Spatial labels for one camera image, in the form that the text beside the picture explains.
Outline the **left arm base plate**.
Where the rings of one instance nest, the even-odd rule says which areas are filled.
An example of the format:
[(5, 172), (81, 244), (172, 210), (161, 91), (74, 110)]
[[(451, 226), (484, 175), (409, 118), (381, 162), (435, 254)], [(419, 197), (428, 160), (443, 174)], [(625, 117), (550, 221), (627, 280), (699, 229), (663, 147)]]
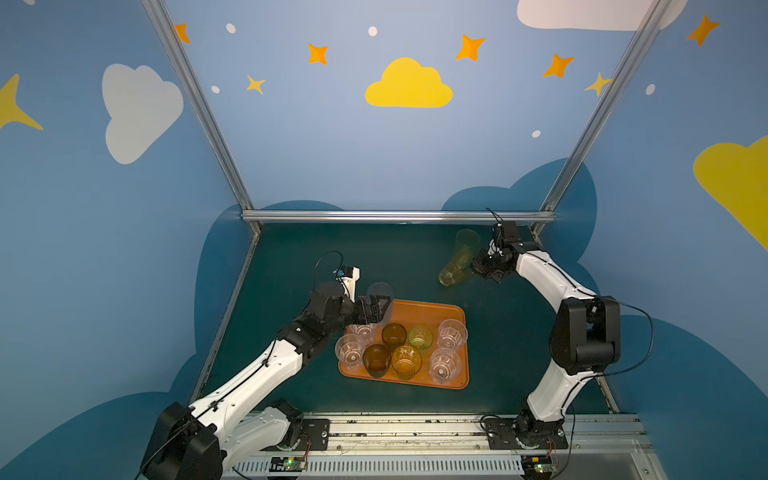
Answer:
[(309, 418), (301, 421), (294, 420), (288, 428), (280, 447), (287, 451), (309, 449), (326, 451), (330, 436), (330, 420), (326, 418)]

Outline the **clear faceted glass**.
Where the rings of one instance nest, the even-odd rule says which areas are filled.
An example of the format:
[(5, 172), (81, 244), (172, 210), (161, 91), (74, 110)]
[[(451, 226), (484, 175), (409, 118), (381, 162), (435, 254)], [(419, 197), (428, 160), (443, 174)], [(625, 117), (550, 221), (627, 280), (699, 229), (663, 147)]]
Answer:
[(349, 330), (352, 334), (358, 335), (365, 345), (376, 340), (377, 327), (375, 325), (351, 325)]
[(466, 325), (457, 319), (446, 319), (440, 323), (437, 330), (437, 345), (457, 351), (468, 340)]
[(429, 375), (434, 382), (438, 384), (451, 382), (458, 378), (461, 371), (462, 360), (455, 350), (438, 348), (431, 354)]
[(355, 370), (363, 364), (366, 341), (357, 334), (345, 334), (335, 344), (335, 355), (340, 368)]

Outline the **yellow ribbed glass front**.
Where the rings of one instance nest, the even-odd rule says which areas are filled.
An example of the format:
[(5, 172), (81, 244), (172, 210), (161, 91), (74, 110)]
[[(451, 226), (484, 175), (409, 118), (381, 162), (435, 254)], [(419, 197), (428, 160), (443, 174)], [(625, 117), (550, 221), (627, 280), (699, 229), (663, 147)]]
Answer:
[(456, 250), (448, 264), (438, 275), (439, 282), (445, 287), (456, 285), (467, 278), (474, 259), (472, 249), (462, 246)]

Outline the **green clear cup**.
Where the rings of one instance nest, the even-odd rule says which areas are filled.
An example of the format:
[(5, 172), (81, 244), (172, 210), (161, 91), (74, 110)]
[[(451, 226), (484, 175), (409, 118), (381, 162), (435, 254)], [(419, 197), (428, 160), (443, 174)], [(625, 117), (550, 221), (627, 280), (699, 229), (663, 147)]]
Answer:
[(429, 350), (434, 342), (432, 330), (425, 325), (414, 325), (407, 335), (409, 345), (419, 351)]

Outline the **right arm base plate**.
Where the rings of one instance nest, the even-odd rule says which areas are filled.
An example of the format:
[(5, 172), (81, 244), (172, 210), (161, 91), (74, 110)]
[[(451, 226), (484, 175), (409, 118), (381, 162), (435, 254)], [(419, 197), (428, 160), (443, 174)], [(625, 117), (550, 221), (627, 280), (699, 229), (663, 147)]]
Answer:
[(560, 425), (555, 430), (527, 431), (515, 418), (483, 417), (479, 421), (491, 450), (567, 450), (567, 435)]

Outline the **dark amber textured cup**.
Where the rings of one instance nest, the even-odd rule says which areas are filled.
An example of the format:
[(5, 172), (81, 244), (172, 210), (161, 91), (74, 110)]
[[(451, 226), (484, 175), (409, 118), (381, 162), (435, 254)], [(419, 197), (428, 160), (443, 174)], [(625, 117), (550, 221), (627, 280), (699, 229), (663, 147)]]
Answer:
[(391, 351), (383, 344), (370, 344), (363, 353), (363, 365), (375, 379), (383, 377), (391, 366)]
[(383, 327), (381, 337), (383, 343), (394, 351), (406, 343), (408, 332), (402, 324), (389, 323)]

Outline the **tall amber clear cup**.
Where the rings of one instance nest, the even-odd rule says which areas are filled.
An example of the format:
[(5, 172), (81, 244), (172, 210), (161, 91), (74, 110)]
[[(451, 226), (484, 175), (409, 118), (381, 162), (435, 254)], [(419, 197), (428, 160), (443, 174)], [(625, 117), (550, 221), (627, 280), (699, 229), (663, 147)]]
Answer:
[(409, 381), (421, 370), (422, 356), (414, 347), (403, 344), (392, 352), (391, 366), (399, 380)]

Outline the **orange plastic tray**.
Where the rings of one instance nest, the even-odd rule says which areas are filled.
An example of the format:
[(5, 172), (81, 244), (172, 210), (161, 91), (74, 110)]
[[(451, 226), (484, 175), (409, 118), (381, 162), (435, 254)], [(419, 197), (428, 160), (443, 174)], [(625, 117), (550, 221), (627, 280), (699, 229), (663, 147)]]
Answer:
[[(392, 305), (391, 321), (403, 325), (408, 331), (416, 325), (424, 325), (428, 327), (434, 336), (437, 336), (438, 328), (441, 322), (447, 319), (454, 319), (466, 324), (466, 316), (464, 311), (455, 305), (428, 303), (410, 300), (395, 300)], [(359, 366), (348, 368), (341, 362), (338, 362), (339, 372), (349, 378), (356, 378), (361, 380), (370, 380), (378, 382), (388, 382), (395, 384), (409, 384), (423, 387), (432, 387), (449, 390), (462, 390), (469, 385), (469, 362), (468, 362), (468, 347), (466, 344), (462, 345), (458, 349), (458, 357), (460, 359), (458, 375), (445, 383), (439, 383), (434, 380), (429, 373), (429, 361), (432, 353), (438, 348), (436, 343), (426, 350), (422, 354), (422, 368), (420, 371), (410, 380), (400, 380), (393, 367), (390, 367), (388, 372), (381, 378), (372, 377), (363, 364)]]

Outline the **frosted blue tall cup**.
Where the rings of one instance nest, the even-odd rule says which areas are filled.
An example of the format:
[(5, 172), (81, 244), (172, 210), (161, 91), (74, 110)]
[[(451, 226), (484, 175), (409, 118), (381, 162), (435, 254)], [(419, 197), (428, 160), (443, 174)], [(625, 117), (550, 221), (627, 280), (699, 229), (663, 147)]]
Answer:
[(373, 319), (377, 321), (378, 325), (386, 325), (389, 323), (391, 321), (393, 310), (393, 287), (385, 282), (376, 282), (368, 287), (366, 294), (370, 300)]

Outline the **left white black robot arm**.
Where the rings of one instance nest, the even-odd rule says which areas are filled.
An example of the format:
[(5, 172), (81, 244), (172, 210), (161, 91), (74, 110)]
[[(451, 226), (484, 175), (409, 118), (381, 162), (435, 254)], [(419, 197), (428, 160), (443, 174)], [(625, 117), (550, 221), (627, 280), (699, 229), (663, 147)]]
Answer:
[(353, 298), (351, 279), (324, 282), (303, 311), (282, 327), (252, 363), (188, 406), (175, 402), (158, 417), (139, 475), (147, 479), (219, 479), (256, 452), (293, 444), (303, 415), (288, 404), (249, 413), (276, 387), (297, 374), (351, 325), (379, 324), (394, 302), (387, 284)]

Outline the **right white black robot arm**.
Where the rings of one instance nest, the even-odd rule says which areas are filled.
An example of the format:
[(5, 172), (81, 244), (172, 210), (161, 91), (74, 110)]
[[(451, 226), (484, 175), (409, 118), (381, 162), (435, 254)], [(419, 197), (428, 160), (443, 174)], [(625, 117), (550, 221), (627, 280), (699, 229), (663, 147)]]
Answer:
[(496, 221), (489, 246), (478, 252), (471, 268), (496, 282), (511, 274), (527, 280), (556, 314), (548, 341), (550, 363), (513, 425), (521, 447), (538, 448), (562, 429), (566, 410), (581, 389), (619, 360), (619, 303), (578, 283), (536, 242), (524, 240), (513, 221)]

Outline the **yellow-green glass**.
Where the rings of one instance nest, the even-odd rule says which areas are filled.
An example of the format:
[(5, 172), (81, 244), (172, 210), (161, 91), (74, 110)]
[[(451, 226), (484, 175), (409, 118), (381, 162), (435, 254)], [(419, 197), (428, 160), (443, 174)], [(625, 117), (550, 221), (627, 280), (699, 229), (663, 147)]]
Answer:
[(473, 258), (480, 244), (480, 235), (473, 229), (462, 229), (455, 236), (455, 253)]

